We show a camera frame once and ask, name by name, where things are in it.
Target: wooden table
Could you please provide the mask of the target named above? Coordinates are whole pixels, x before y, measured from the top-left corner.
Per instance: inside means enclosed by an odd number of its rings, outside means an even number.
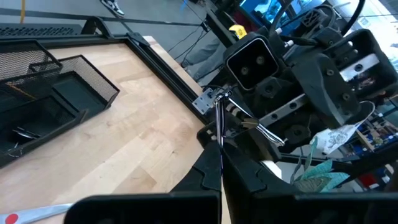
[[[201,88],[152,38],[152,48],[198,94]],[[168,192],[203,148],[203,124],[124,44],[51,50],[84,55],[120,90],[112,107],[0,170],[0,213],[89,195]],[[229,222],[228,211],[224,212]],[[63,215],[41,223],[61,223]]]

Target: bolt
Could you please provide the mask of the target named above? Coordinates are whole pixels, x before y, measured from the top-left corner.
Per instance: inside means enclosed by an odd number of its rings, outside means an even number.
[[[263,65],[264,61],[265,61],[265,58],[263,56],[258,56],[257,59],[256,59],[256,63],[258,65]]]
[[[361,64],[355,65],[354,70],[355,70],[356,72],[360,72],[362,69],[363,69],[363,65],[361,65]]]
[[[243,68],[241,69],[241,74],[242,74],[242,75],[247,75],[247,74],[249,74],[249,69],[248,69],[247,67],[243,67]]]
[[[332,76],[332,75],[335,74],[335,71],[333,71],[332,69],[328,69],[328,70],[326,71],[326,74],[327,74],[328,76]]]
[[[349,97],[349,94],[347,94],[347,93],[344,93],[344,94],[343,94],[343,100],[344,100],[344,101],[348,101],[349,98],[350,98],[350,97]]]

